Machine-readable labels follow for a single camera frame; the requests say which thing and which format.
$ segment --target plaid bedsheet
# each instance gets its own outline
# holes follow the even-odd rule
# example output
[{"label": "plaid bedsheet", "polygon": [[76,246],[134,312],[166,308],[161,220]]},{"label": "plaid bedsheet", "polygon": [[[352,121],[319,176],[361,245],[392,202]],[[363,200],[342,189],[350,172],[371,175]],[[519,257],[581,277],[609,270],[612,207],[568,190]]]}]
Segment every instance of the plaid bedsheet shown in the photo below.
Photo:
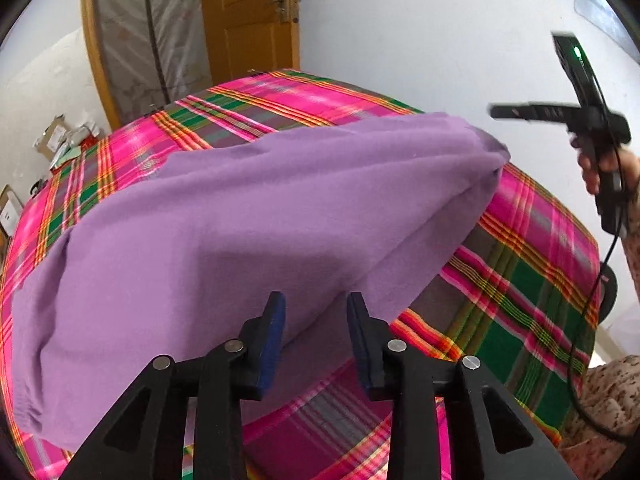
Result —
[{"label": "plaid bedsheet", "polygon": [[[20,457],[37,479],[57,478],[70,454],[23,434],[12,417],[12,296],[60,234],[111,193],[151,176],[179,150],[222,148],[298,126],[418,113],[361,88],[291,70],[236,80],[188,96],[101,141],[25,207],[0,282],[0,386]],[[508,165],[487,211],[392,331],[425,353],[473,353],[503,381],[555,444],[569,409],[570,339],[598,271],[586,229],[539,184]],[[578,352],[582,373],[593,350]],[[277,412],[244,428],[251,478],[386,476],[391,405],[368,402],[347,364]],[[442,406],[442,475],[450,478]],[[191,475],[185,449],[184,476]]]}]

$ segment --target purple cloth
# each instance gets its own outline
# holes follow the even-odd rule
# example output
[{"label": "purple cloth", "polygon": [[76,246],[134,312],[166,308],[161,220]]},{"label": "purple cloth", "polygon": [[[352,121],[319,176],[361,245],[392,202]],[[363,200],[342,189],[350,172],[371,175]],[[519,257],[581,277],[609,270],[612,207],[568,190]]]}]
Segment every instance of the purple cloth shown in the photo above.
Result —
[{"label": "purple cloth", "polygon": [[265,415],[350,357],[345,293],[389,321],[410,305],[508,158],[445,114],[172,155],[66,231],[17,293],[15,420],[76,450],[153,357],[206,354],[281,290],[282,362],[244,420]]}]

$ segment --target black controller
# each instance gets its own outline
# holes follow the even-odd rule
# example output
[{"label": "black controller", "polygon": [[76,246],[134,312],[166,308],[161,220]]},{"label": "black controller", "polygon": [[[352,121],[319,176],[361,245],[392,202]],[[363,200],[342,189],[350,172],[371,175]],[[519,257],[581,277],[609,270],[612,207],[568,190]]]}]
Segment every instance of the black controller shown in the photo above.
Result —
[{"label": "black controller", "polygon": [[[604,155],[631,142],[626,118],[609,111],[597,85],[593,68],[573,34],[554,34],[556,53],[574,85],[580,106],[550,103],[495,104],[489,114],[494,119],[520,119],[566,124],[577,137],[580,149],[597,163]],[[619,171],[600,173],[600,192],[596,197],[602,229],[626,237],[628,218],[625,204],[628,192]]]}]

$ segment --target patterned sleeve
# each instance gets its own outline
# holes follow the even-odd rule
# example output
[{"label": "patterned sleeve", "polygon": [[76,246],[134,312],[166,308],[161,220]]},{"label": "patterned sleeve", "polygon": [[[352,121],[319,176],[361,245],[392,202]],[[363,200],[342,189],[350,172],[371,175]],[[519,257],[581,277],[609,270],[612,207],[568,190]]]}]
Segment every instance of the patterned sleeve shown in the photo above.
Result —
[{"label": "patterned sleeve", "polygon": [[[622,241],[631,277],[640,298],[640,198],[629,204],[629,233]],[[640,423],[640,357],[592,368],[584,377],[580,402],[599,423],[633,434]],[[598,480],[618,460],[624,446],[595,433],[574,414],[565,426],[560,454],[579,480]]]},{"label": "patterned sleeve", "polygon": [[636,294],[640,298],[640,200],[636,189],[635,197],[629,204],[629,234],[622,240],[626,262],[631,271],[631,278],[636,286]]}]

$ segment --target black cable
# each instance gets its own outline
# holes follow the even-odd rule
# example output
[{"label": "black cable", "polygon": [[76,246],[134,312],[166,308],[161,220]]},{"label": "black cable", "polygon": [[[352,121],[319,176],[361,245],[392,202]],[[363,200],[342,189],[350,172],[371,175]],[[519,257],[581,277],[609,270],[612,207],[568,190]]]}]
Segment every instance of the black cable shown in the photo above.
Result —
[{"label": "black cable", "polygon": [[154,16],[153,16],[153,11],[151,9],[151,0],[145,0],[145,10],[146,10],[146,25],[149,30],[149,43],[151,45],[151,53],[154,56],[154,64],[156,66],[156,72],[158,72],[158,81],[160,82],[162,97],[164,97],[164,104],[167,105],[171,102],[171,100],[169,99],[169,91],[166,87],[164,73],[162,72],[162,63],[160,62],[160,53],[158,51],[158,38],[156,38],[156,29],[154,27]]},{"label": "black cable", "polygon": [[[600,87],[600,83],[598,82],[598,78],[595,76],[595,74],[593,75],[593,80],[594,83],[596,84],[597,88],[598,88],[598,92],[600,92],[600,98],[602,99],[602,112],[604,114],[604,118],[605,118],[605,124],[607,127],[607,131],[609,132],[609,135],[611,136],[611,140],[613,142],[613,146],[614,146],[614,153],[616,154],[616,160],[618,162],[618,171],[620,172],[620,181],[622,183],[622,192],[625,193],[626,195],[626,182],[625,182],[625,177],[624,177],[624,171],[622,170],[622,162],[620,161],[620,154],[618,153],[618,149],[617,149],[617,142],[615,139],[615,136],[613,135],[613,132],[611,131],[611,125],[609,123],[609,107],[607,107],[607,102],[604,99],[604,95],[602,94],[602,88]],[[628,203],[625,202],[622,207],[628,208]],[[574,410],[578,413],[578,416],[589,426],[591,427],[591,429],[595,430],[596,432],[598,432],[599,434],[607,437],[609,440],[613,440],[615,442],[619,442],[621,444],[625,444],[628,445],[629,443],[631,443],[633,441],[633,437],[632,436],[627,436],[621,433],[617,433],[615,431],[613,431],[611,428],[607,428],[606,426],[603,426],[599,423],[597,423],[595,420],[593,420],[591,418],[591,415],[589,415],[585,409],[583,408],[583,406],[580,403],[580,400],[578,399],[578,395],[576,394],[575,390],[574,390],[574,358],[575,358],[575,352],[577,350],[577,344],[578,344],[578,339],[584,335],[584,332],[580,332],[581,329],[581,324],[585,323],[586,320],[586,315],[587,312],[589,310],[589,305],[591,303],[591,300],[593,299],[593,295],[596,293],[596,290],[598,290],[598,285],[600,284],[600,280],[602,279],[602,275],[604,273],[605,268],[607,267],[607,265],[609,264],[609,259],[611,258],[611,255],[613,254],[613,250],[616,247],[616,243],[618,243],[618,240],[620,239],[620,231],[622,230],[622,224],[624,219],[627,217],[626,212],[624,212],[624,214],[620,214],[618,216],[618,226],[616,227],[616,234],[613,237],[613,242],[611,243],[611,247],[609,248],[609,251],[607,252],[607,256],[604,258],[603,263],[600,265],[600,272],[598,273],[598,276],[596,277],[595,282],[593,283],[593,286],[591,287],[591,291],[587,297],[587,301],[584,304],[584,308],[582,309],[582,315],[580,316],[580,321],[578,322],[578,326],[575,329],[575,336],[574,336],[574,341],[571,345],[571,351],[569,352],[569,362],[568,362],[568,369],[567,369],[567,378],[566,378],[566,383],[567,383],[567,387],[569,389],[569,398],[571,400],[571,404],[574,407]]]}]

